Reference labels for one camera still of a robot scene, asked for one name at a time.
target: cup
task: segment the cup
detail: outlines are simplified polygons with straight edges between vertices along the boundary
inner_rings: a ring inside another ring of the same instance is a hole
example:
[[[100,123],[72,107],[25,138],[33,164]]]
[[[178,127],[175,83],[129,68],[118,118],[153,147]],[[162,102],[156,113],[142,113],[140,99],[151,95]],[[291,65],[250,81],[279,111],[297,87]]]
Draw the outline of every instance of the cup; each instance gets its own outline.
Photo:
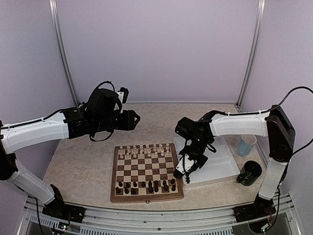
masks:
[[[241,157],[248,155],[256,144],[256,137],[251,135],[241,135],[237,145],[237,154]]]
[[[241,169],[236,181],[244,186],[252,185],[262,174],[260,164],[255,161],[247,161]]]

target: light blue cup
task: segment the light blue cup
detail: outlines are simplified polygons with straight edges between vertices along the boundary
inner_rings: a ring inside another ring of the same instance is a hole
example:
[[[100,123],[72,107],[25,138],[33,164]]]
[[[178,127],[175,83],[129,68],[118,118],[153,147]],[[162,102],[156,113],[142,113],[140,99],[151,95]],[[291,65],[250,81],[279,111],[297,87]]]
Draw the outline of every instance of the light blue cup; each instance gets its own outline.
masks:
[[[237,154],[241,157],[248,155],[256,144],[256,137],[251,135],[241,135],[237,145]]]

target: chessboard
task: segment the chessboard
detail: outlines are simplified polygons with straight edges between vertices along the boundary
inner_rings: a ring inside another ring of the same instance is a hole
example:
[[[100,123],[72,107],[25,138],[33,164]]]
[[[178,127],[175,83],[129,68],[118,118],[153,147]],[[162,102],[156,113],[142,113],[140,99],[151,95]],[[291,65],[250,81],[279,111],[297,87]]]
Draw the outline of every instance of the chessboard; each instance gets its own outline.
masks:
[[[173,177],[177,164],[173,143],[115,147],[111,202],[182,199],[182,181]]]

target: wooden chessboard frame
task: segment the wooden chessboard frame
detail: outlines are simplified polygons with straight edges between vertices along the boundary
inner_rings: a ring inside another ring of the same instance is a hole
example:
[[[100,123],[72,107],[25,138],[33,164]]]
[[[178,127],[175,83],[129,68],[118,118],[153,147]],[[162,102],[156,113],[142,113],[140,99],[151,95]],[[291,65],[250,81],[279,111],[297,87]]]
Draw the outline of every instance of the wooden chessboard frame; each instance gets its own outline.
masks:
[[[169,143],[169,147],[171,149],[172,159],[174,167],[178,164],[177,153],[175,149],[175,145],[173,143]],[[113,171],[112,171],[112,184],[111,184],[111,202],[112,203],[142,203],[142,202],[158,202],[158,201],[171,201],[171,200],[179,200],[184,198],[182,180],[176,180],[176,190],[175,193],[162,193],[162,194],[147,194],[147,195],[131,195],[131,187],[129,188],[129,195],[115,195],[115,187],[116,187],[116,169],[117,169],[117,160],[118,160],[118,151],[119,146],[116,146],[114,149],[114,160],[113,160]]]

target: white tray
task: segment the white tray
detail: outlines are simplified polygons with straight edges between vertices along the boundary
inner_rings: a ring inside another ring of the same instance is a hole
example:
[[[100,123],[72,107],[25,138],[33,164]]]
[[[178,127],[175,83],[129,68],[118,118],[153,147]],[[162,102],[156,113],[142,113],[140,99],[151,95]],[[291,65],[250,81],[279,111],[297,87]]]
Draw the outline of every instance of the white tray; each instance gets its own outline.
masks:
[[[179,152],[185,146],[185,139],[182,137],[175,137],[174,144],[177,151],[177,156],[181,158]],[[189,175],[189,184],[186,183],[186,177],[183,177],[183,185],[185,188],[203,186],[225,180],[235,179],[240,174],[240,171],[233,155],[228,148],[228,145],[225,142],[225,139],[223,137],[215,137],[213,146],[216,148],[217,152],[213,153],[208,149],[205,150],[204,155],[208,157],[208,160],[201,169],[197,169]]]

